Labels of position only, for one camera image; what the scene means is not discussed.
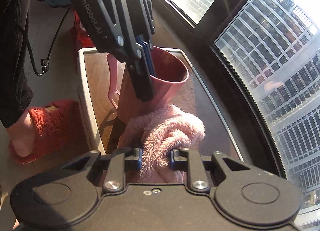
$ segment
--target black pants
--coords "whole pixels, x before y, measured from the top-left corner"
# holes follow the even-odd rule
[[[28,32],[30,0],[0,0],[0,120],[14,124],[27,109],[33,93],[24,72],[26,44],[15,28]]]

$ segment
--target window frame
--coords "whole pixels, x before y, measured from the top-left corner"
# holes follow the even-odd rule
[[[188,46],[188,51],[195,57],[201,69],[212,82],[215,91],[210,91],[210,94],[215,99],[244,161],[286,178],[279,154],[280,150],[276,147],[275,140],[257,103],[233,67],[213,44],[226,29],[229,29],[229,25],[247,5],[247,2],[249,0],[214,0],[196,25],[171,0],[152,0],[153,8],[164,18],[182,43]],[[216,75],[212,75],[210,69],[215,67],[219,69],[215,70]],[[223,87],[219,87],[215,82],[217,78],[224,80],[225,84],[230,86],[229,99],[234,97],[239,100],[239,106],[243,108],[242,115],[248,116],[249,124],[254,132],[247,133],[247,129],[241,129],[241,125],[236,123],[234,115],[241,112],[236,112],[230,107],[230,100],[224,96],[222,89],[220,89]],[[255,137],[255,140],[258,140],[259,145],[250,143],[251,135]]]

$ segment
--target fluffy fabric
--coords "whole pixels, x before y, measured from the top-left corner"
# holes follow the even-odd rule
[[[19,163],[31,163],[70,142],[86,139],[79,104],[74,100],[57,100],[46,107],[30,108],[28,112],[36,126],[37,137],[34,149],[27,157],[18,156],[9,144],[11,156]]]
[[[197,148],[204,138],[204,125],[196,116],[181,111],[174,105],[144,116],[130,119],[121,135],[118,148],[132,147],[140,140],[144,148],[140,173],[131,172],[130,182],[183,182],[181,172],[169,169],[168,154],[174,148]]]

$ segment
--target table top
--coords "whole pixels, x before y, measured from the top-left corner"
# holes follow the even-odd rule
[[[170,103],[187,113],[194,114],[203,121],[205,138],[200,143],[200,153],[211,155],[214,151],[222,151],[238,158],[225,124],[216,111],[214,100],[212,100],[197,72],[193,70],[188,58],[181,50],[166,50],[178,57],[189,70],[189,79],[177,95],[170,100]],[[116,149],[119,137],[125,129],[125,124],[116,117],[116,110],[108,99],[109,68],[106,54],[84,51],[83,59],[87,79],[86,87],[90,92],[97,129],[104,150],[108,154]],[[124,67],[124,63],[118,63],[118,89],[121,88]]]

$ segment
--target person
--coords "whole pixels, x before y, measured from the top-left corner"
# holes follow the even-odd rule
[[[29,28],[30,0],[0,0],[0,120],[16,153],[28,156],[33,149],[36,128],[28,113],[33,92],[24,71],[27,46],[19,24]]]

